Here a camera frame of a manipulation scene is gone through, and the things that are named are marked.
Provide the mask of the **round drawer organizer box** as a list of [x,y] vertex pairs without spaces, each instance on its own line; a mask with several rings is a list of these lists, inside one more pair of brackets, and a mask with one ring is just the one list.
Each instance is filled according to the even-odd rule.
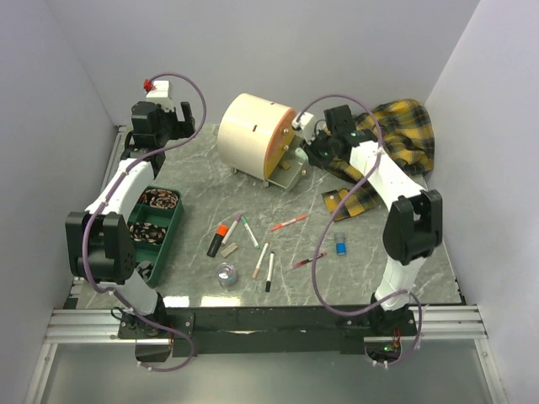
[[[265,185],[293,188],[305,171],[294,151],[305,141],[291,127],[298,116],[289,106],[248,93],[238,95],[221,119],[217,151],[231,168],[260,179]],[[291,168],[284,170],[280,162]]]

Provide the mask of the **grey eraser block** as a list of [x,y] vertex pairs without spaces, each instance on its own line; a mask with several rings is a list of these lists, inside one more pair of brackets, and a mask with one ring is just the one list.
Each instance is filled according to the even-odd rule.
[[233,243],[233,244],[229,245],[228,247],[224,248],[221,251],[221,255],[224,258],[226,258],[226,257],[230,256],[232,253],[234,253],[237,249],[238,249],[238,245]]

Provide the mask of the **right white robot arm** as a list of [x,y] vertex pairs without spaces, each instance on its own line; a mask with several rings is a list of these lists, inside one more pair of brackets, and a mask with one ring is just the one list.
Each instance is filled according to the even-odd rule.
[[396,311],[409,303],[420,268],[441,244],[442,198],[438,191],[413,181],[389,157],[379,124],[375,124],[376,133],[359,132],[346,105],[327,109],[324,115],[331,135],[322,143],[331,151],[350,151],[349,164],[363,175],[352,190],[369,183],[387,207],[382,234],[387,264],[374,302],[363,309],[342,311],[330,306],[313,281],[315,295],[326,309],[339,316],[359,316],[380,306],[369,315],[369,324],[376,334],[387,335],[398,326]]

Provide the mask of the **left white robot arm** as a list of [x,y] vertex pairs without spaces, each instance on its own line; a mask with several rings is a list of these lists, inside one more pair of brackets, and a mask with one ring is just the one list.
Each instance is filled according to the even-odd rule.
[[114,177],[85,210],[70,213],[65,222],[69,266],[100,294],[114,295],[133,315],[149,338],[168,329],[160,294],[136,270],[136,249],[127,221],[142,192],[165,161],[169,141],[195,133],[189,103],[166,109],[158,101],[140,101],[131,109],[132,129]]

